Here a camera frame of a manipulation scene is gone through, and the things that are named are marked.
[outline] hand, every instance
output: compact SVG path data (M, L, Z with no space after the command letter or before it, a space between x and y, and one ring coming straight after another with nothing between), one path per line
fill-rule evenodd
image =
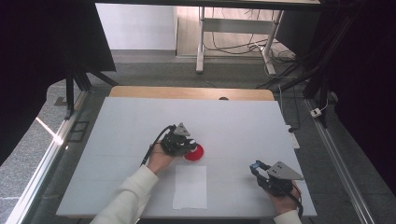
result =
M163 151L160 142L155 144L154 149L152 149L148 160L148 168L157 175L160 171L166 169L174 158L167 155Z
M291 191L291 194L296 198L300 199L300 193L301 192L297 185L296 182L293 180L292 184L295 186L293 190ZM287 213L291 210L296 210L297 209L297 203L295 203L289 196L282 196L282 197L274 197L272 194L268 193L265 191L268 196L271 199L271 202L274 204L275 210L278 215L282 215L284 213Z

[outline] table leg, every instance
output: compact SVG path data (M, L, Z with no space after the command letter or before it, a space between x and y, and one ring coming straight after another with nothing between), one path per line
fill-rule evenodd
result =
M280 17L282 16L282 13L283 13L283 10L278 12L278 14L274 20L272 30L271 30L270 34L268 35L267 44L265 45L265 48L262 49L262 57L264 58L265 66L267 68L269 76L274 76L276 74L274 66L271 62L270 49L271 49L272 43L274 41L275 33L277 30L277 26L279 25L279 21L280 21Z
M200 7L199 25L200 25L200 39L197 52L197 67L196 73L202 74L204 72L204 21L205 8Z

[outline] metal rail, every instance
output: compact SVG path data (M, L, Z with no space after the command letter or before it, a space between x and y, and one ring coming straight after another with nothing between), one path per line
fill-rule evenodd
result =
M309 100L305 100L306 107L309 111L313 110L313 106L310 104ZM347 169L344 160L338 151L337 146L335 145L334 141L332 140L332 136L328 132L327 129L323 128L322 124L318 119L314 119L315 125L317 126L319 135L327 148L327 151L332 159L332 163L337 171L338 175L340 176L341 182L344 185L346 193L350 197L350 201L352 202L353 206L355 207L356 213L363 224L375 224L373 215L370 212L369 207L367 206L366 201L364 201L363 197L361 196L361 191L355 184L350 172Z
M86 91L82 91L81 94L78 96L78 99L75 103L76 112L73 113L70 119L64 119L58 132L56 133L57 136L61 137L62 139L66 138L67 134L69 133L70 129L72 128L74 122L78 117L80 109L85 103L87 95L88 93ZM43 159L35 169L35 173L32 175L32 178L27 184L21 197L18 199L18 202L12 210L10 216L8 217L6 224L20 224L24 221L35 199L35 196L40 190L40 187L44 182L47 173L50 171L50 167L55 161L61 148L62 145L58 145L55 139L51 141L51 143L49 144L49 148L47 149L46 153L43 156Z

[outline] wall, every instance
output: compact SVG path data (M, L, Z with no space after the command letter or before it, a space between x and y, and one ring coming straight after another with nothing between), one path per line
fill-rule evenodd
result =
M110 49L176 49L175 7L96 4Z

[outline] black curtain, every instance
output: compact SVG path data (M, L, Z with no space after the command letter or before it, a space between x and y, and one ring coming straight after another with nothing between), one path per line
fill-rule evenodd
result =
M72 67L115 71L94 2L0 2L0 164Z
M394 194L395 41L395 1L367 0L329 64L335 112Z

